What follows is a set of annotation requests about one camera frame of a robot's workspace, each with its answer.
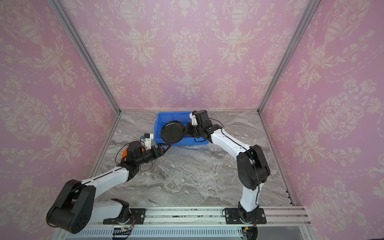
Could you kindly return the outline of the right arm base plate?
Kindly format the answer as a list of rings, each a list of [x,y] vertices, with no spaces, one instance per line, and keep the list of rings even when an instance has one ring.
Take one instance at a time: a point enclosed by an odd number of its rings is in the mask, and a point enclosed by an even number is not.
[[[265,225],[267,223],[264,209],[256,208],[252,212],[245,212],[243,209],[225,208],[222,212],[227,225]]]

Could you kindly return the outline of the black round plate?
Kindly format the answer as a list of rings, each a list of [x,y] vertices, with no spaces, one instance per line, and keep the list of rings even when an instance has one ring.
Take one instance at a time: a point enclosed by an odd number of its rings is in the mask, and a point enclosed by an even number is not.
[[[168,145],[179,143],[184,136],[185,125],[180,121],[170,121],[161,130],[161,138]]]

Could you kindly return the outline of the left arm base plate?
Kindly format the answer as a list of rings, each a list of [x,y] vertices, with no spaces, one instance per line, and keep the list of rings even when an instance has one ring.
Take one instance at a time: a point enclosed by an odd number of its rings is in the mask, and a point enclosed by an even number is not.
[[[129,210],[124,210],[116,218],[110,218],[103,220],[104,225],[143,225],[146,216],[146,209],[143,208],[133,208]]]

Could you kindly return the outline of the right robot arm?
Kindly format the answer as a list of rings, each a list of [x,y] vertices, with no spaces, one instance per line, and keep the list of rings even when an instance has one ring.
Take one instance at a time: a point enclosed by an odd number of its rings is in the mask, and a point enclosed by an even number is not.
[[[259,198],[264,183],[271,174],[262,148],[248,145],[231,136],[221,124],[213,124],[206,110],[190,113],[186,134],[203,138],[221,147],[237,162],[238,177],[243,185],[238,213],[244,223],[256,223],[260,211]]]

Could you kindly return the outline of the orange plate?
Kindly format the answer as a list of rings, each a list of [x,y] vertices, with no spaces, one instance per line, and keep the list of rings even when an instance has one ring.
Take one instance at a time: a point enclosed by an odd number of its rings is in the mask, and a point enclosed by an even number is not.
[[[139,146],[128,146],[122,155],[122,158],[125,159],[126,161],[128,160],[134,160],[142,156],[143,152],[146,150],[145,147]]]

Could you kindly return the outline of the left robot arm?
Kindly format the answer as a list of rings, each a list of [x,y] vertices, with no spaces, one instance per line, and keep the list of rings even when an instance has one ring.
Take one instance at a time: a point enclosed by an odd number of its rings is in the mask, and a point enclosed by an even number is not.
[[[79,233],[88,224],[134,225],[135,216],[128,202],[117,198],[102,203],[95,200],[115,186],[132,180],[142,164],[163,156],[170,147],[170,144],[157,144],[146,148],[143,142],[134,141],[120,149],[122,158],[112,170],[82,181],[67,181],[48,210],[47,225],[72,234]]]

